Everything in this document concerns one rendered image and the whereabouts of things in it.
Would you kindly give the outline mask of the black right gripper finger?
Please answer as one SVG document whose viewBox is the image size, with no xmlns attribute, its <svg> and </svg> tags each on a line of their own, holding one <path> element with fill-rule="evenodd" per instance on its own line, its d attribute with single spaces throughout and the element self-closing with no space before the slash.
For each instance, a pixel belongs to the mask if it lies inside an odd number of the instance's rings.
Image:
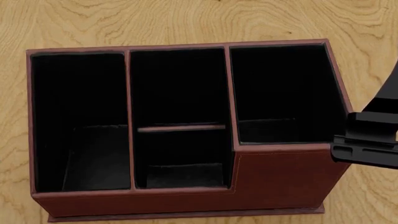
<svg viewBox="0 0 398 224">
<path fill-rule="evenodd" d="M 395 141 L 398 132 L 398 61 L 375 97 L 359 113 L 350 113 L 346 137 Z"/>
</svg>

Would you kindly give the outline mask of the brown leather desk caddy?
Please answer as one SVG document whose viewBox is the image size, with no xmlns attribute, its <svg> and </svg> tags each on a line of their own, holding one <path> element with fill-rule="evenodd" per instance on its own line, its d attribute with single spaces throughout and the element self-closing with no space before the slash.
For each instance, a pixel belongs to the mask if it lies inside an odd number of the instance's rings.
<svg viewBox="0 0 398 224">
<path fill-rule="evenodd" d="M 321 213 L 352 110 L 326 39 L 26 52 L 50 222 Z"/>
</svg>

